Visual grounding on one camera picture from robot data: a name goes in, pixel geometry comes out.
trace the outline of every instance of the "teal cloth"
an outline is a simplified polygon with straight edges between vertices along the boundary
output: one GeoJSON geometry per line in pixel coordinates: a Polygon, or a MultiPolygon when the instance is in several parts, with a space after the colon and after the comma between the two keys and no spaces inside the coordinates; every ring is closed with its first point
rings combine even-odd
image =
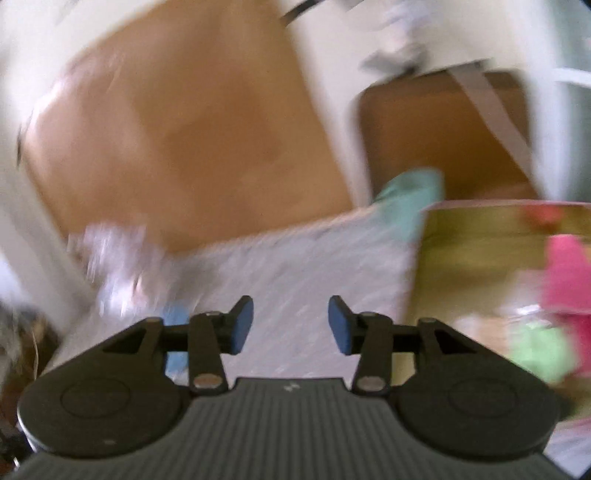
{"type": "Polygon", "coordinates": [[[422,210],[444,199],[443,174],[435,168],[409,170],[390,180],[377,195],[382,219],[403,242],[419,240],[422,210]]]}

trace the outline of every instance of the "black cable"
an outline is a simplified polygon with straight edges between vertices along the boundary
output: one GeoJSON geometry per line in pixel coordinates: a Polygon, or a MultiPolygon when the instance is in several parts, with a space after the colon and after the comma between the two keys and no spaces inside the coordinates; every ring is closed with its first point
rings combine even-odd
{"type": "Polygon", "coordinates": [[[289,10],[283,17],[281,17],[281,21],[285,25],[289,25],[293,22],[296,18],[298,18],[302,13],[308,11],[310,8],[315,7],[319,3],[322,3],[324,0],[304,0],[299,5],[296,5],[294,8],[289,10]]]}

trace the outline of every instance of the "blue cloth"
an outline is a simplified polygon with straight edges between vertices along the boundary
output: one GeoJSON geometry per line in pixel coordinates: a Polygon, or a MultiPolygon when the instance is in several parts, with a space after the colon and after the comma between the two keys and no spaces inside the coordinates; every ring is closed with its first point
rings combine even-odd
{"type": "MultiPolygon", "coordinates": [[[[189,322],[191,313],[183,306],[171,304],[164,308],[162,319],[165,325],[185,325],[189,322]]],[[[189,365],[187,352],[170,352],[167,355],[165,374],[173,377],[182,372],[189,365]]]]}

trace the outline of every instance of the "pink cloth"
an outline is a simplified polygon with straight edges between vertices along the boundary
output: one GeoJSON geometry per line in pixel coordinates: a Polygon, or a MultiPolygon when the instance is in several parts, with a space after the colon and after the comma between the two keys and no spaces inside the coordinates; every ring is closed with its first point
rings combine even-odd
{"type": "Polygon", "coordinates": [[[542,308],[562,314],[591,314],[591,265],[578,237],[551,236],[546,255],[542,308]]]}
{"type": "Polygon", "coordinates": [[[591,372],[591,265],[575,235],[554,235],[547,244],[541,306],[571,330],[580,368],[591,372]]]}

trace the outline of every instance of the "ribbed gray base plate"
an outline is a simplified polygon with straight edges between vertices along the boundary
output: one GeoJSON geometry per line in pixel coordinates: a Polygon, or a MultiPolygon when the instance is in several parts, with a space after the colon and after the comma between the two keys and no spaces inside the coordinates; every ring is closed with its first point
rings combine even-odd
{"type": "Polygon", "coordinates": [[[194,400],[177,427],[149,447],[105,460],[38,453],[12,476],[12,480],[567,478],[541,455],[487,464],[434,452],[404,430],[386,402],[356,397],[341,380],[257,379],[242,379],[221,397],[194,400]]]}

